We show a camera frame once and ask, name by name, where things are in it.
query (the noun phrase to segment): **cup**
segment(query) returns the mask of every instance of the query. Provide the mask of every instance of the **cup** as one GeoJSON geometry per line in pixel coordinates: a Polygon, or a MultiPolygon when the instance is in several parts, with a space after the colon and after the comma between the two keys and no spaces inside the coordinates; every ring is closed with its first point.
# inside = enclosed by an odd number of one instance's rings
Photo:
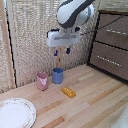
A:
{"type": "Polygon", "coordinates": [[[48,74],[45,72],[40,72],[37,74],[37,88],[40,90],[45,90],[48,87],[48,74]]]}
{"type": "Polygon", "coordinates": [[[53,69],[53,76],[52,76],[52,81],[55,84],[60,84],[62,83],[63,80],[63,69],[62,68],[54,68],[53,69]]]}

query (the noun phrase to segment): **plate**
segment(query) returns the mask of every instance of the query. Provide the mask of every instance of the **plate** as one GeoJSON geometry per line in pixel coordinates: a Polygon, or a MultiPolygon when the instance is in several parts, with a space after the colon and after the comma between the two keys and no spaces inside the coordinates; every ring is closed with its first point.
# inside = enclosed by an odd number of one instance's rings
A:
{"type": "Polygon", "coordinates": [[[0,128],[30,128],[35,119],[36,109],[26,99],[11,98],[0,102],[0,128]]]}

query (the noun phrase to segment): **cabinet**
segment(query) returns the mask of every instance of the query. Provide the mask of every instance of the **cabinet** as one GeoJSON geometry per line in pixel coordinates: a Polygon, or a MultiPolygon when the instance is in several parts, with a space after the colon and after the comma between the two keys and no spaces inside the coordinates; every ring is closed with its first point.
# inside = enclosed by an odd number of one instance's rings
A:
{"type": "MultiPolygon", "coordinates": [[[[96,29],[122,15],[122,12],[99,12],[96,29]]],[[[128,80],[128,15],[95,32],[88,64],[128,80]]]]}

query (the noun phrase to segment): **blue cup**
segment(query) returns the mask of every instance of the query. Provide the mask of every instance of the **blue cup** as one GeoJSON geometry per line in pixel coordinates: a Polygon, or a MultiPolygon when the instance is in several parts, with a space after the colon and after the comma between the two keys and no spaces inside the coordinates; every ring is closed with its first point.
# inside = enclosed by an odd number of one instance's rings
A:
{"type": "Polygon", "coordinates": [[[64,70],[62,68],[54,68],[53,69],[53,76],[52,76],[53,83],[55,83],[55,84],[62,83],[63,72],[64,72],[64,70]]]}

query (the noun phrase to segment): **yellow sponge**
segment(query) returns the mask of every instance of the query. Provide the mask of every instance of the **yellow sponge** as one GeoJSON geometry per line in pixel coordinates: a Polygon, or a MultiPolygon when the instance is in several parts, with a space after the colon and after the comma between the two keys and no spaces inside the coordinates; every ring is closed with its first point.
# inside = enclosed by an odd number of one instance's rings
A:
{"type": "Polygon", "coordinates": [[[72,98],[74,96],[76,96],[76,93],[74,91],[72,91],[71,89],[65,87],[65,88],[62,88],[61,91],[66,94],[69,98],[72,98]]]}

